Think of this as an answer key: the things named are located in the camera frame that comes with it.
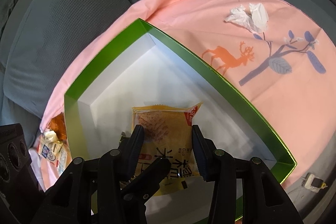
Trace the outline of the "pale green cracker packet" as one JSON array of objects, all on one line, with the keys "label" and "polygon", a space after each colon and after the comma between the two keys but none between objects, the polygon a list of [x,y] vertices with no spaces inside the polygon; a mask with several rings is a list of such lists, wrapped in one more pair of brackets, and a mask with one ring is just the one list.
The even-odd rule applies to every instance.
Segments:
[{"label": "pale green cracker packet", "polygon": [[54,132],[53,130],[45,131],[43,133],[43,139],[45,140],[46,143],[54,143],[59,140],[57,133]]}]

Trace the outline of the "yellow rice cake packet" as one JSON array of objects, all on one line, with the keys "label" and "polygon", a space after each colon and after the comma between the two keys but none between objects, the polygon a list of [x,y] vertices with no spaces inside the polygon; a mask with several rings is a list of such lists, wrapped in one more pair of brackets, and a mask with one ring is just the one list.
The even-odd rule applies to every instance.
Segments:
[{"label": "yellow rice cake packet", "polygon": [[135,175],[143,173],[156,159],[168,159],[171,163],[170,171],[155,196],[186,189],[186,179],[199,176],[191,134],[193,117],[201,105],[199,102],[189,108],[166,105],[132,108],[132,128],[141,125],[145,131]]}]

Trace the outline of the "orange snack packet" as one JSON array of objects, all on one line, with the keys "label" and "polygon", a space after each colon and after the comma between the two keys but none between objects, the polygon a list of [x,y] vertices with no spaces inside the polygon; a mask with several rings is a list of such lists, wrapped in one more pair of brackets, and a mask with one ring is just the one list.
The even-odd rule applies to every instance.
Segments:
[{"label": "orange snack packet", "polygon": [[48,125],[48,128],[56,133],[56,136],[60,141],[65,141],[67,139],[64,113],[60,113],[53,117]]}]

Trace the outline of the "pink deer print blanket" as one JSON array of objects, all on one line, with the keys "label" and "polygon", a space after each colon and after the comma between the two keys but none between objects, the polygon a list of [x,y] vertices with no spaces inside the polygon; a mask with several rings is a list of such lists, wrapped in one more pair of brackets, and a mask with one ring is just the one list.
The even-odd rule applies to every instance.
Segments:
[{"label": "pink deer print blanket", "polygon": [[[262,3],[268,28],[253,34],[224,19],[230,9]],[[72,61],[40,124],[64,110],[64,94],[94,56],[136,19],[177,39],[212,65],[256,107],[288,146],[294,184],[335,133],[335,45],[321,24],[285,0],[140,0]]]}]

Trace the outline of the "red white biscuit packet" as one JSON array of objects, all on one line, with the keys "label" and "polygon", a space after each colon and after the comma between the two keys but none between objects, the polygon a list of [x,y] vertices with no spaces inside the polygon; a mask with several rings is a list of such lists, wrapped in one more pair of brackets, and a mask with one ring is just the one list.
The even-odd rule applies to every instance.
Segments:
[{"label": "red white biscuit packet", "polygon": [[61,141],[47,143],[41,139],[38,146],[38,154],[42,158],[51,162],[54,166],[58,166],[59,155],[62,147],[63,142]]}]

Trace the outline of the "white charger plug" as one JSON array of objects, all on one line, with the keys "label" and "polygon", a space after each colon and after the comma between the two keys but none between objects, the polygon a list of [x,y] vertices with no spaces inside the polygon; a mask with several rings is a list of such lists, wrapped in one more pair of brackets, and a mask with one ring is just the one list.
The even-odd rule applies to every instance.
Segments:
[{"label": "white charger plug", "polygon": [[323,179],[317,177],[315,174],[312,173],[308,173],[303,178],[302,186],[305,189],[315,193],[318,193],[320,190],[328,187]]}]

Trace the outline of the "small white blue packet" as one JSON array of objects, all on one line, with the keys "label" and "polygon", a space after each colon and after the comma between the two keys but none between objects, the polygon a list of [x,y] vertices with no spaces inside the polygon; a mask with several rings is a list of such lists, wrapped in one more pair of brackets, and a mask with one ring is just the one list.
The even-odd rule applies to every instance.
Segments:
[{"label": "small white blue packet", "polygon": [[64,144],[57,155],[57,170],[61,175],[70,164],[72,158],[68,145]]}]

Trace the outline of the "crumpled white tissue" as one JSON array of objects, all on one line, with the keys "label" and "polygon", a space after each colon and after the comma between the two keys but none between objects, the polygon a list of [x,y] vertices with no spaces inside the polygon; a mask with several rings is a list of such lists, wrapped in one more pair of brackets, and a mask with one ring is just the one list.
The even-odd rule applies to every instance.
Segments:
[{"label": "crumpled white tissue", "polygon": [[269,16],[262,3],[250,3],[248,11],[243,5],[230,9],[224,21],[243,27],[253,34],[260,34],[267,30]]}]

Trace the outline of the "green cardboard box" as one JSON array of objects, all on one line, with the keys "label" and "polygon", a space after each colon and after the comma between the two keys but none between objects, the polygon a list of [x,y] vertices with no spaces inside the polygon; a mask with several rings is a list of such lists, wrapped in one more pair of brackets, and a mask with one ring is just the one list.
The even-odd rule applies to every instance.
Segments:
[{"label": "green cardboard box", "polygon": [[176,40],[136,20],[101,50],[64,96],[71,154],[93,159],[131,131],[135,106],[190,107],[193,122],[239,159],[260,157],[284,181],[295,160],[266,119],[221,75]]}]

